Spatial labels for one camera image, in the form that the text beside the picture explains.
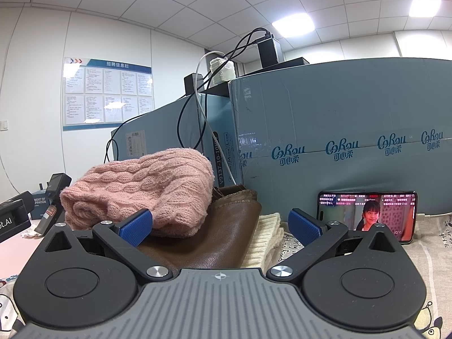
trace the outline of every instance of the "triangular cutout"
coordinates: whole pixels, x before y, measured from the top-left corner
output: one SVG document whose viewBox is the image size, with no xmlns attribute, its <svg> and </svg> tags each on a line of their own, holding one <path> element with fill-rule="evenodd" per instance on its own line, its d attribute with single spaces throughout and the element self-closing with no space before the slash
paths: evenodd
<svg viewBox="0 0 452 339">
<path fill-rule="evenodd" d="M 50 241 L 49 245 L 46 248 L 46 252 L 54 252 L 54 251 L 62 251 L 69 250 L 71 248 L 71 244 L 67 240 L 67 237 L 64 232 L 57 232 Z"/>
<path fill-rule="evenodd" d="M 377 250 L 377 251 L 386 251 L 386 252 L 394 252 L 394 248 L 391 243 L 386 238 L 386 235 L 383 232 L 377 232 L 375 237 L 370 244 L 369 249 Z"/>
</svg>

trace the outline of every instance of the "white wall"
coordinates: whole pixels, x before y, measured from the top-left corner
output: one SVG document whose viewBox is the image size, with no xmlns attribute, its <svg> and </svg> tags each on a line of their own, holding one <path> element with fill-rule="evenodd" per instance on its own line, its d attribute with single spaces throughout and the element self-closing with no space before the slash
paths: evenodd
<svg viewBox="0 0 452 339">
<path fill-rule="evenodd" d="M 397 31 L 336 40 L 285 53 L 286 60 L 304 57 L 311 64 L 371 57 L 425 57 L 452 60 L 452 31 Z M 261 69 L 259 61 L 245 64 L 245 72 Z"/>
<path fill-rule="evenodd" d="M 65 56 L 151 66 L 158 108 L 185 93 L 184 76 L 203 54 L 198 46 L 122 21 L 0 8 L 0 120 L 10 125 L 0 132 L 0 155 L 15 188 L 35 191 L 58 172 L 76 180 L 103 162 L 112 129 L 62 131 Z M 200 73 L 207 73 L 205 61 Z M 0 201 L 16 193 L 0 165 Z"/>
</svg>

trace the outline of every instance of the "light switch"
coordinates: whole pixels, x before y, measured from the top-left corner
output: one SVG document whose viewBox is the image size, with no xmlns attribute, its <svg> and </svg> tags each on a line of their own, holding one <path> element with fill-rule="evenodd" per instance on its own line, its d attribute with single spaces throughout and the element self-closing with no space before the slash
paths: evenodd
<svg viewBox="0 0 452 339">
<path fill-rule="evenodd" d="M 0 131 L 8 130 L 8 120 L 0 121 Z"/>
</svg>

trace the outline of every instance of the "black hair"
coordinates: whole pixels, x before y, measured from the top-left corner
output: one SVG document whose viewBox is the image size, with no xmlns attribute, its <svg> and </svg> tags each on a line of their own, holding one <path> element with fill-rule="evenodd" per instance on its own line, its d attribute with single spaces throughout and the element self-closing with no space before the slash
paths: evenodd
<svg viewBox="0 0 452 339">
<path fill-rule="evenodd" d="M 364 207 L 362 208 L 362 213 L 366 214 L 367 212 L 378 212 L 378 214 L 380 214 L 380 203 L 377 200 L 366 201 Z M 364 218 L 361 218 L 358 225 L 356 226 L 356 230 L 362 231 L 363 227 L 364 227 Z"/>
</svg>

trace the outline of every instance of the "folded pink knit garment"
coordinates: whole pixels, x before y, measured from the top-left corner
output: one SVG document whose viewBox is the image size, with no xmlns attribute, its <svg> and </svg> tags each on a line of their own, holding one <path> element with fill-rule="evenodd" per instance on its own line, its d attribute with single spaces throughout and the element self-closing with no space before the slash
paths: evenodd
<svg viewBox="0 0 452 339">
<path fill-rule="evenodd" d="M 184 238 L 204 223 L 212 186 L 206 157 L 193 149 L 168 149 L 92 167 L 60 198 L 73 229 L 119 222 L 146 208 L 153 217 L 152 234 Z"/>
</svg>

